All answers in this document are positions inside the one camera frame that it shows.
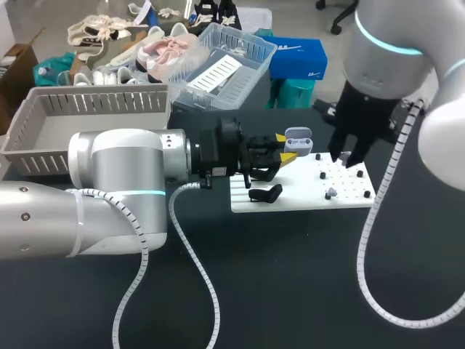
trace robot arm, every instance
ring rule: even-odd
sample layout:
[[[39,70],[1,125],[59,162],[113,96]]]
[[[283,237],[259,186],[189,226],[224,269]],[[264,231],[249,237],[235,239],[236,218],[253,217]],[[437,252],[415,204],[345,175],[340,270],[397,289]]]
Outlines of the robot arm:
[[[225,119],[201,132],[192,149],[181,129],[83,132],[70,140],[68,167],[76,188],[96,188],[129,209],[152,251],[166,240],[165,181],[199,175],[208,189],[213,177],[235,173],[248,188],[250,177],[271,181],[298,155],[282,153],[285,141],[246,137],[239,123]],[[105,200],[30,182],[0,182],[0,192],[0,259],[140,252],[132,224]]]
[[[352,44],[344,61],[347,83],[337,104],[336,130],[329,144],[333,159],[348,134],[357,145],[347,166],[360,163],[375,140],[389,131],[400,99],[414,93],[432,67],[440,80],[419,137],[429,170],[465,190],[465,1],[360,0]]]

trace black handle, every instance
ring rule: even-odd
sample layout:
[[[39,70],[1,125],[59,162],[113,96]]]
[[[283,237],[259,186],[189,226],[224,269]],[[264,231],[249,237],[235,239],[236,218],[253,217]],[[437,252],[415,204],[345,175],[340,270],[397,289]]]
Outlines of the black handle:
[[[281,184],[277,184],[269,190],[251,189],[248,191],[248,197],[251,200],[272,204],[279,198],[279,195],[281,195],[282,192],[283,186]]]

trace sneaker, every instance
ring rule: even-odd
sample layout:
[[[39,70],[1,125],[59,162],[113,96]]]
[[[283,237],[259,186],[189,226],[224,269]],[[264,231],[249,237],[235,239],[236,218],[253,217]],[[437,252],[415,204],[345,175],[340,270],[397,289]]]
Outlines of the sneaker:
[[[83,73],[77,73],[74,76],[74,86],[92,86],[92,82]]]
[[[186,49],[198,43],[197,36],[185,33],[179,36],[167,36],[166,38],[141,47],[137,53],[136,67],[142,72],[147,71],[147,62],[157,60],[165,51],[179,49],[180,54]]]
[[[221,0],[218,8],[218,22],[221,25],[242,30],[238,10],[235,8],[232,0]]]
[[[118,85],[132,85],[138,83],[139,79],[127,67],[118,69]]]
[[[116,40],[129,36],[130,32],[124,29],[131,26],[135,24],[117,17],[88,16],[68,28],[68,43],[78,52],[91,52],[92,49],[99,51],[102,40]]]
[[[189,21],[182,18],[180,11],[175,11],[169,7],[157,12],[157,20],[158,26],[163,29],[165,33],[170,33],[177,23],[189,26]]]
[[[166,75],[167,70],[175,64],[178,59],[183,59],[184,50],[179,47],[172,47],[166,50],[160,57],[147,61],[148,81],[160,83]],[[210,49],[207,47],[197,47],[195,55],[189,57],[189,68],[194,71],[201,67],[210,57]]]
[[[160,57],[150,59],[147,61],[148,81],[151,83],[161,83],[161,78],[165,74],[166,69],[175,62],[182,55],[180,48],[170,48],[166,50]]]
[[[116,85],[118,83],[118,79],[116,78],[115,73],[103,73],[101,71],[94,71],[92,72],[92,77],[94,78],[94,85],[96,86]]]
[[[110,65],[113,67],[119,67],[120,65],[127,64],[134,56],[137,54],[137,49],[145,47],[153,42],[160,41],[165,36],[165,32],[160,29],[160,27],[152,27],[148,31],[147,37],[141,40],[139,43],[129,47],[128,49],[124,50],[120,55],[114,57],[110,61]]]
[[[201,0],[194,8],[197,17],[188,30],[189,33],[199,36],[210,23],[217,21],[218,5],[213,0]]]
[[[134,2],[128,5],[128,15],[134,19],[135,22],[148,24],[149,27],[158,25],[158,19],[155,14],[155,7],[150,6],[144,18],[138,18],[142,7],[137,6]]]
[[[182,23],[176,23],[171,30],[170,36],[180,36],[183,34],[188,34],[189,31],[187,30],[186,26]]]

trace logo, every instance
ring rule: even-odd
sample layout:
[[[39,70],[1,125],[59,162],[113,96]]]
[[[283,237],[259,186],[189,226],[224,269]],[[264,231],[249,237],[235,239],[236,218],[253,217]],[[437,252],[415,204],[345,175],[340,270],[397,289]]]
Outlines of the logo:
[[[299,49],[301,48],[302,45],[300,46],[293,46],[293,47],[288,47],[288,45],[279,45],[278,46],[278,51],[283,51],[284,49]]]

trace chair leg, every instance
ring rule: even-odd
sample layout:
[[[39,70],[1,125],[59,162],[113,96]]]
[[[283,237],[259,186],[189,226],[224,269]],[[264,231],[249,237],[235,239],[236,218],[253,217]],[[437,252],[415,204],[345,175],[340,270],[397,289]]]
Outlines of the chair leg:
[[[316,4],[317,9],[325,9],[326,8],[326,0],[318,0]]]
[[[351,15],[357,9],[358,0],[355,0],[352,5],[347,7],[337,18],[333,21],[333,27],[331,32],[334,35],[339,35],[342,32],[342,28],[338,25],[343,19]]]

